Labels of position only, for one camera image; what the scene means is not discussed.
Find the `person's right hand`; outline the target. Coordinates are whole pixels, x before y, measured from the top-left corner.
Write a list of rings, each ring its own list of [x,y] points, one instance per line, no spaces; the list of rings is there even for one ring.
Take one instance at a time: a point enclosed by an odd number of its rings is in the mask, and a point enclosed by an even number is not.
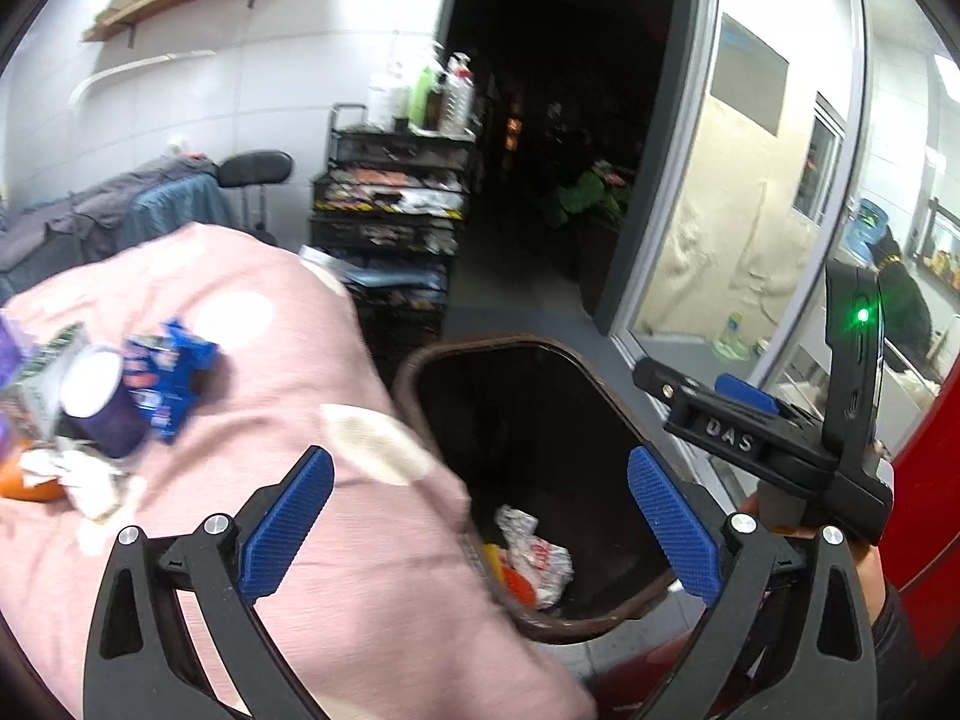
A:
[[[760,518],[760,503],[758,496],[752,494],[740,504],[739,511],[751,515],[757,520]],[[796,538],[814,538],[817,533],[812,528],[773,528],[773,533],[782,536],[795,536]],[[850,541],[848,539],[851,554],[856,564],[857,577],[861,583],[862,596],[866,603],[869,622],[873,626],[882,611],[884,611],[885,601],[887,601],[887,582],[885,582],[884,567],[882,567],[882,557],[878,546],[874,546],[867,541]]]

